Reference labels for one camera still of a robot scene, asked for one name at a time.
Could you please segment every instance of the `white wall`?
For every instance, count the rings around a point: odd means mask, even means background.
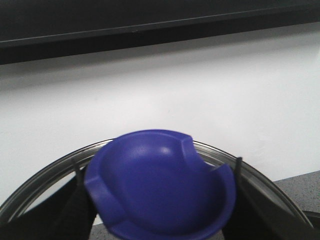
[[[272,180],[320,170],[320,23],[0,66],[0,204],[52,161],[170,129]]]

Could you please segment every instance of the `silver rim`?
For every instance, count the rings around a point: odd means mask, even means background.
[[[23,215],[42,193],[74,171],[73,162],[76,162],[80,167],[86,166],[96,152],[111,141],[112,139],[109,139],[83,147],[40,170],[0,206],[0,224],[10,222]],[[215,166],[229,164],[232,168],[235,167],[235,156],[201,142],[194,141],[193,143],[196,151],[207,163]],[[311,225],[303,211],[262,173],[247,163],[243,163],[242,175],[281,208]]]

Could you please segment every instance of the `speckled gray surface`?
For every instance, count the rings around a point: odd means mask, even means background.
[[[274,182],[302,210],[320,212],[320,171]]]
[[[275,182],[302,210],[320,212],[320,171]],[[208,240],[223,240],[221,233]],[[89,240],[118,240],[103,224],[93,226]]]

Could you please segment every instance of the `blue bowl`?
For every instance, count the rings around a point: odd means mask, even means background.
[[[202,240],[229,220],[231,168],[205,163],[191,136],[144,130],[120,136],[91,160],[85,187],[99,215],[125,240]]]

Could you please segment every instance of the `black shelf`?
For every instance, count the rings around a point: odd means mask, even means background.
[[[318,21],[319,0],[4,0],[0,64]]]

